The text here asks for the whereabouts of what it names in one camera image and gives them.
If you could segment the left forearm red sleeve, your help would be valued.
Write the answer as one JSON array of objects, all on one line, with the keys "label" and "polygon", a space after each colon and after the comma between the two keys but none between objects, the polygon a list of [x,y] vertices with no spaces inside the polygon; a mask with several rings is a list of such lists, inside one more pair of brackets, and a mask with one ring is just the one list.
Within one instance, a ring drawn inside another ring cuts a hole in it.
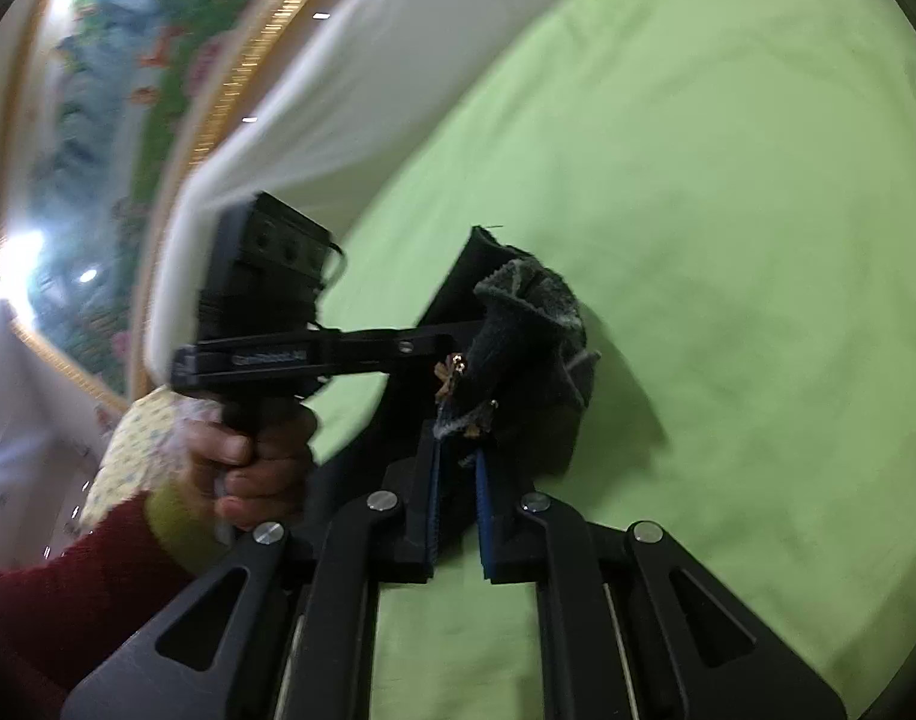
[{"label": "left forearm red sleeve", "polygon": [[77,684],[225,554],[173,483],[64,553],[0,571],[0,718],[56,718]]}]

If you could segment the left hand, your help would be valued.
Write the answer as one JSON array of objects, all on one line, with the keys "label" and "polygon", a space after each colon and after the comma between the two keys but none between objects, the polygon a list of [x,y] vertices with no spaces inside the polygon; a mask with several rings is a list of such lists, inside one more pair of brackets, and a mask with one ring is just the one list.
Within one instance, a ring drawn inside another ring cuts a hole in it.
[{"label": "left hand", "polygon": [[217,422],[188,422],[179,499],[204,525],[252,530],[269,520],[297,522],[314,472],[316,429],[316,415],[303,405],[253,437]]}]

